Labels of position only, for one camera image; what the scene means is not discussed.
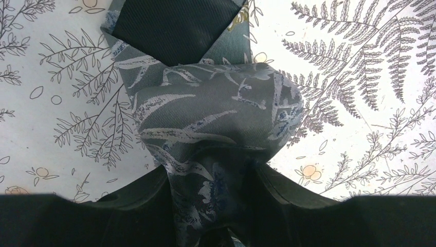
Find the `grey leaf pattern tie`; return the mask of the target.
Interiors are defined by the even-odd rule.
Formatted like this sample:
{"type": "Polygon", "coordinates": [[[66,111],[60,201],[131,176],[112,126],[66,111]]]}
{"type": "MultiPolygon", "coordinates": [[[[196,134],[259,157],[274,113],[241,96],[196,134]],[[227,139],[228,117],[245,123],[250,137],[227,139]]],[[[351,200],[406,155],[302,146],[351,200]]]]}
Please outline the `grey leaf pattern tie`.
{"type": "Polygon", "coordinates": [[[177,246],[250,224],[242,181],[300,124],[297,86],[253,62],[247,1],[112,1],[101,30],[154,163],[167,172],[177,246]]]}

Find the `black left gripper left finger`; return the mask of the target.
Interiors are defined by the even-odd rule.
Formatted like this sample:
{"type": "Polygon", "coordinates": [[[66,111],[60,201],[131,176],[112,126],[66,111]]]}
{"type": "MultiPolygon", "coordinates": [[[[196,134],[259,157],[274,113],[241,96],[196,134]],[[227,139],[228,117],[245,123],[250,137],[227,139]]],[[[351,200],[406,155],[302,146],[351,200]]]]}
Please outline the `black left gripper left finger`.
{"type": "Polygon", "coordinates": [[[97,202],[1,196],[1,246],[176,246],[167,173],[158,167],[97,202]]]}

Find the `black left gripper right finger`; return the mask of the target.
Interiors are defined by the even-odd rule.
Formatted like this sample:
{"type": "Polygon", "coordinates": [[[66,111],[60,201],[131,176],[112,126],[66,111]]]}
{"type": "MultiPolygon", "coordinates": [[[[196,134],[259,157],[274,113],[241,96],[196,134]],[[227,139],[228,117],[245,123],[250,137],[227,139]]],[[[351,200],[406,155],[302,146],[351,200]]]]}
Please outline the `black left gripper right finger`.
{"type": "Polygon", "coordinates": [[[335,201],[264,163],[236,162],[250,246],[435,246],[434,196],[335,201]]]}

